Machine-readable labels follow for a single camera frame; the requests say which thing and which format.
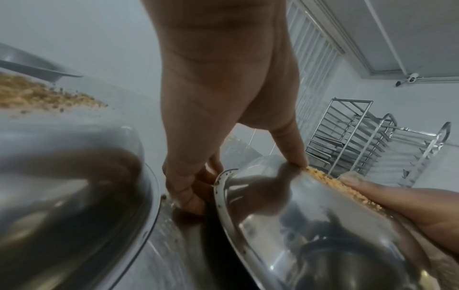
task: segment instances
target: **metal bowl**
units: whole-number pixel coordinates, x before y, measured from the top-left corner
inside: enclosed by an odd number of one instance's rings
[[[437,289],[426,254],[400,223],[281,157],[223,172],[214,194],[260,289]]]
[[[15,47],[0,43],[0,67],[55,83],[63,76],[82,77],[76,71]]]
[[[160,205],[129,127],[0,127],[0,289],[111,289]]]

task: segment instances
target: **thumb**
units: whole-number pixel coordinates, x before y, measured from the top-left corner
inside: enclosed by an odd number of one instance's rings
[[[276,142],[282,155],[290,163],[296,164],[301,168],[307,167],[305,145],[301,139],[300,131],[293,117],[286,125],[279,129],[270,131],[271,136]]]
[[[413,220],[417,220],[420,212],[429,211],[429,205],[420,198],[417,190],[384,186],[349,175],[343,175],[339,180],[372,201]]]

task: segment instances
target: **hand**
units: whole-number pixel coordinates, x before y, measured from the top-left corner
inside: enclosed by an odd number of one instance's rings
[[[458,193],[388,187],[351,176],[341,176],[340,180],[374,202],[411,219],[430,239],[459,254]]]
[[[202,215],[203,168],[236,123],[270,131],[285,158],[307,166],[295,121],[298,68],[284,0],[143,0],[163,60],[166,185]]]

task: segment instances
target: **metal work table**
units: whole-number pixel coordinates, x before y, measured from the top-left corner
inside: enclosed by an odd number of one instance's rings
[[[234,137],[221,148],[225,169],[239,168],[261,154]],[[210,205],[199,218],[181,212],[168,197],[147,244],[115,290],[255,290]]]

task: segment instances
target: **crumb pile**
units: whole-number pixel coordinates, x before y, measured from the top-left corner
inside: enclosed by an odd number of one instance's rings
[[[382,210],[383,209],[379,204],[376,204],[376,203],[372,202],[371,200],[369,200],[368,198],[363,196],[358,191],[353,190],[352,188],[344,185],[341,181],[326,175],[325,173],[323,173],[320,170],[317,170],[317,169],[312,168],[312,167],[307,167],[306,171],[309,174],[311,174],[315,179],[319,180],[320,182],[322,182],[322,183],[324,183],[324,184],[326,184],[326,185],[328,185],[330,187],[333,187],[334,189],[336,189],[340,193],[343,193],[343,194],[351,197],[352,199],[360,202],[361,204],[367,205],[367,206],[369,206],[369,207],[371,207],[373,209],[376,209],[376,210]]]
[[[47,87],[20,75],[0,73],[0,108],[63,112],[66,107],[106,107],[104,103],[83,94],[70,94],[63,89]]]

